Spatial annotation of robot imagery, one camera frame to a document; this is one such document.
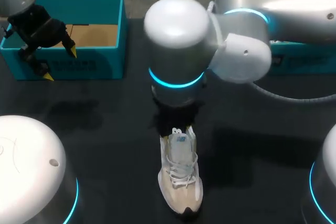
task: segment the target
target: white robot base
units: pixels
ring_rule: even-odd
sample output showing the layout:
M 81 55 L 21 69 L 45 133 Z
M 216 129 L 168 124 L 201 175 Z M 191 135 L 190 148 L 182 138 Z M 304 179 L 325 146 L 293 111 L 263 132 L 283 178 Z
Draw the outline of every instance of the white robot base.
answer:
M 0 116 L 0 222 L 82 223 L 79 186 L 57 135 L 24 116 Z
M 310 170 L 307 185 L 301 201 L 306 224 L 336 223 L 336 126 L 329 132 Z

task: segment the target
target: shoe sole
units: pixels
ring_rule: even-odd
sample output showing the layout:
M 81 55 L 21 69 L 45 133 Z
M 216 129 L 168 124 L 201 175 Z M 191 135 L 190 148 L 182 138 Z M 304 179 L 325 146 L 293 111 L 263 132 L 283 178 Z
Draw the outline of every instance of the shoe sole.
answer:
M 174 210 L 174 208 L 169 204 L 169 202 L 168 202 L 168 200 L 166 199 L 166 197 L 165 197 L 165 194 L 163 193 L 163 186 L 162 186 L 162 184 L 161 184 L 161 172 L 162 172 L 162 169 L 160 170 L 160 172 L 159 172 L 159 174 L 158 174 L 158 181 L 159 181 L 159 187 L 160 187 L 160 190 L 161 190 L 161 194 L 162 194 L 162 196 L 163 196 L 163 198 L 164 198 L 164 200 L 166 201 L 166 203 L 167 203 L 167 205 L 174 211 L 174 213 L 176 213 L 176 214 L 178 214 L 178 215 L 180 215 L 180 216 L 182 216 L 183 214 L 181 214 L 181 213 L 179 213 L 179 212 L 176 212 L 175 210 Z M 203 183 L 202 183 L 202 180 L 201 180 L 201 178 L 200 178 L 200 199 L 201 199 L 201 205 L 202 205 L 202 201 L 203 201 Z M 199 209 L 200 209 L 200 207 L 195 211 L 195 212 L 193 212 L 194 214 L 196 214 L 198 211 L 199 211 Z

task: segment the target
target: new balance logo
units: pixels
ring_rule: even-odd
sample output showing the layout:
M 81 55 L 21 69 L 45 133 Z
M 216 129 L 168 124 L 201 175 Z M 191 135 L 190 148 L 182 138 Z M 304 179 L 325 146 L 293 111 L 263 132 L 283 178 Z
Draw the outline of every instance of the new balance logo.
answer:
M 178 142 L 184 142 L 184 141 L 185 141 L 185 136 L 179 136 L 179 137 L 177 138 L 177 141 L 178 141 Z

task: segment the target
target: teal cardboard box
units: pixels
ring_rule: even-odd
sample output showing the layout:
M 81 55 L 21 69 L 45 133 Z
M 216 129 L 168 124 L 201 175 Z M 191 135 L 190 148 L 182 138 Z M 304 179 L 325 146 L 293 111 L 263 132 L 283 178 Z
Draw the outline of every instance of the teal cardboard box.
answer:
M 36 4 L 65 24 L 118 26 L 114 46 L 76 46 L 77 59 L 70 57 L 63 47 L 37 49 L 36 58 L 48 65 L 55 80 L 122 78 L 127 37 L 123 0 L 37 0 Z M 16 80 L 41 80 L 20 60 L 18 51 L 23 45 L 14 33 L 2 40 L 1 54 Z
M 308 45 L 290 42 L 271 44 L 269 74 L 335 74 L 336 45 Z

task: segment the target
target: cable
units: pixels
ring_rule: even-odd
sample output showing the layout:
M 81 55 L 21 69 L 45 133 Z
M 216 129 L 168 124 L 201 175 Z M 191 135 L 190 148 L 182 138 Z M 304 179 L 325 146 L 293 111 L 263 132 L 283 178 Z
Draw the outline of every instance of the cable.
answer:
M 275 98 L 277 100 L 285 101 L 285 102 L 291 102 L 291 103 L 322 103 L 322 102 L 333 101 L 333 100 L 336 99 L 336 94 L 332 94 L 332 95 L 329 95 L 329 96 L 326 96 L 326 97 L 320 97 L 320 98 L 295 99 L 295 98 L 283 97 L 281 95 L 274 94 L 272 92 L 269 92 L 269 91 L 259 87 L 255 83 L 250 83 L 250 86 L 252 88 L 256 89 L 257 91 L 269 96 L 269 97 Z

